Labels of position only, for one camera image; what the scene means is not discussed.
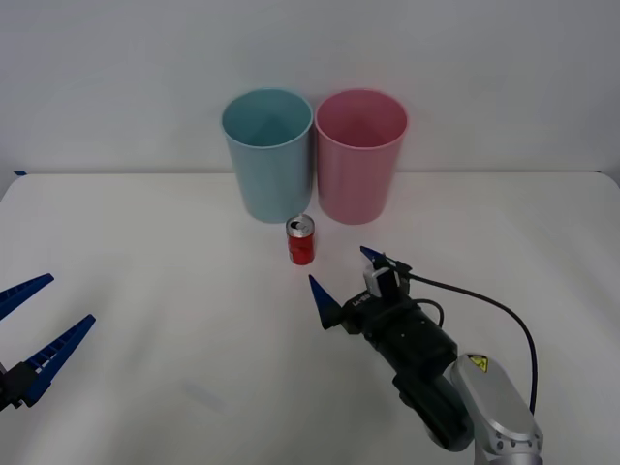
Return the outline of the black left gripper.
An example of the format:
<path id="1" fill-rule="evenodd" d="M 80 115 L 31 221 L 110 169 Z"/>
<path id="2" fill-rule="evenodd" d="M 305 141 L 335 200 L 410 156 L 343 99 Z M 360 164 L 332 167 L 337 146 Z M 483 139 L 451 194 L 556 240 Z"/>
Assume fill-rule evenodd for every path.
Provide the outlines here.
<path id="1" fill-rule="evenodd" d="M 0 292 L 0 320 L 54 280 L 49 273 Z M 51 386 L 52 380 L 95 324 L 87 315 L 57 339 L 30 358 L 7 371 L 0 364 L 0 411 L 9 405 L 19 408 L 35 405 Z"/>

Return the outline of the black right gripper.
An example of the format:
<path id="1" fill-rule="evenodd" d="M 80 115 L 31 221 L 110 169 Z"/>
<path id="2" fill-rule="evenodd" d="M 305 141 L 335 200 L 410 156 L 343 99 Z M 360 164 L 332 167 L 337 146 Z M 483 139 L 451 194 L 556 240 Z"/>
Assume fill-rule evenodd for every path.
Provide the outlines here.
<path id="1" fill-rule="evenodd" d="M 406 271 L 404 263 L 384 253 L 365 246 L 360 246 L 359 250 L 375 270 Z M 348 333 L 362 334 L 368 340 L 406 338 L 419 333 L 419 309 L 400 287 L 383 296 L 369 292 L 359 294 L 342 307 L 314 276 L 308 278 L 323 329 L 342 325 Z"/>

